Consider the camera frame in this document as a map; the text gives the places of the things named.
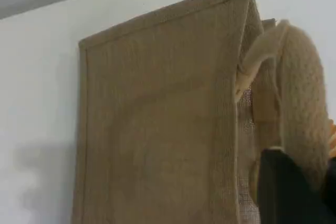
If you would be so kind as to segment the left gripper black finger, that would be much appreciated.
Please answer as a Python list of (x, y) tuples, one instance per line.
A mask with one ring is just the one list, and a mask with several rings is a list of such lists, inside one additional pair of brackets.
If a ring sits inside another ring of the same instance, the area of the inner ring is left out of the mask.
[(335, 157), (331, 158), (329, 161), (328, 170), (326, 173), (325, 187), (324, 187), (324, 201), (326, 205), (331, 209), (335, 210), (335, 195), (336, 195), (336, 168), (335, 168)]
[(320, 196), (280, 150), (261, 153), (257, 204), (261, 223), (327, 223), (327, 207)]

